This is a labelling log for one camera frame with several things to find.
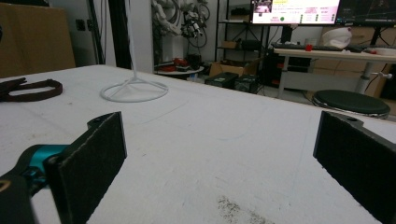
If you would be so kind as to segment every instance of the computer screen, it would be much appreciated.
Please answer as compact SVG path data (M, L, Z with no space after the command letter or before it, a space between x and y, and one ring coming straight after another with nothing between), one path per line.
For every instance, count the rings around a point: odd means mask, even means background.
M334 24L340 0L254 0L252 23Z
M346 26L396 25L395 0L341 0L336 24Z

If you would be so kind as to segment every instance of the round stool seat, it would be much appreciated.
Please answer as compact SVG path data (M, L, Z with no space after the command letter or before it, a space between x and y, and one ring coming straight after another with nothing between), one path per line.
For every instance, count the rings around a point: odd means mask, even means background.
M312 102L320 107L379 119L387 118L390 111L390 107L383 101L352 91L317 91Z

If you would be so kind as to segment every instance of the stool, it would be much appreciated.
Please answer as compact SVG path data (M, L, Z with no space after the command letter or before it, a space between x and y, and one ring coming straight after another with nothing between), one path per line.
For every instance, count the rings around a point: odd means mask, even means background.
M317 91L312 97L312 103L376 119L386 119L390 111L390 107L381 100L352 91Z

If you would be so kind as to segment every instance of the black box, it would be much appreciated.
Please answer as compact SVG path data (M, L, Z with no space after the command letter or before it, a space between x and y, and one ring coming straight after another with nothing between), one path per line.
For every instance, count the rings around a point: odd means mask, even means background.
M210 86L217 86L217 87L222 87L222 88L233 90L234 83L237 78L238 78L238 74L225 72L225 73L220 73L213 77L207 78L205 80L205 84L210 85Z
M234 88L236 91L256 94L257 89L259 88L258 78L255 75L242 75L236 79Z

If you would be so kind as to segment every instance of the floor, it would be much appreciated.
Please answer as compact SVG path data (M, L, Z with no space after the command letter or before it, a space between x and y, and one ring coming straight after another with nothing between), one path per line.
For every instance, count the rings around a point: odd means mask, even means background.
M259 95L265 95L268 97L277 97L277 88L264 86L258 92ZM305 94L303 91L286 91L283 92L283 100L292 101L300 104L305 105L312 105L310 101L309 94ZM387 120L396 122L396 116L389 115Z

